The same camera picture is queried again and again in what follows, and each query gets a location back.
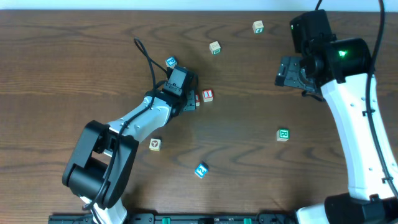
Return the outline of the red letter A block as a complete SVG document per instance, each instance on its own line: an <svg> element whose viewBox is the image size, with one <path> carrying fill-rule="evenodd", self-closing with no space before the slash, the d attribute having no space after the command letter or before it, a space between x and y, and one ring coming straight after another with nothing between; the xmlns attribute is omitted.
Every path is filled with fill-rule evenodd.
<svg viewBox="0 0 398 224"><path fill-rule="evenodd" d="M200 106L200 98L199 98L199 95L195 95L195 106Z"/></svg>

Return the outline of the red letter I block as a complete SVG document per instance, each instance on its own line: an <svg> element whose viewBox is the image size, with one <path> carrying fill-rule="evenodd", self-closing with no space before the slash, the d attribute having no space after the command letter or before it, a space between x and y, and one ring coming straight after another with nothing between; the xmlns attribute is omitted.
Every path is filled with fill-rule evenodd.
<svg viewBox="0 0 398 224"><path fill-rule="evenodd" d="M203 91L202 91L202 97L203 97L203 101L204 101L204 102L213 101L213 98L214 98L213 90L211 90L211 89L209 89L209 90L203 90Z"/></svg>

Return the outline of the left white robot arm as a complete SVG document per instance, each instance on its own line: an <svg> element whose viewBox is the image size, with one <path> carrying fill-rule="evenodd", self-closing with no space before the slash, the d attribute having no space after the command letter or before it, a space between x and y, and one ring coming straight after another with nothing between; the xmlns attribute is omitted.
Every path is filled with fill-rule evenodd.
<svg viewBox="0 0 398 224"><path fill-rule="evenodd" d="M193 90L181 95L150 91L122 118L107 124L92 120L84 127L62 183L84 201L93 223L124 223L127 210L121 196L139 144L182 111L195 110L196 99Z"/></svg>

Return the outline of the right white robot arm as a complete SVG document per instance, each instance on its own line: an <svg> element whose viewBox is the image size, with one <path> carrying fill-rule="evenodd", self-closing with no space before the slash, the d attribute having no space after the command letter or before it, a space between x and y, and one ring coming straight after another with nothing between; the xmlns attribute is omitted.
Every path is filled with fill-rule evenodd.
<svg viewBox="0 0 398 224"><path fill-rule="evenodd" d="M313 40L302 57L283 57L277 86L324 101L336 123L348 191L296 211L298 223L396 223L397 162L379 111L363 39Z"/></svg>

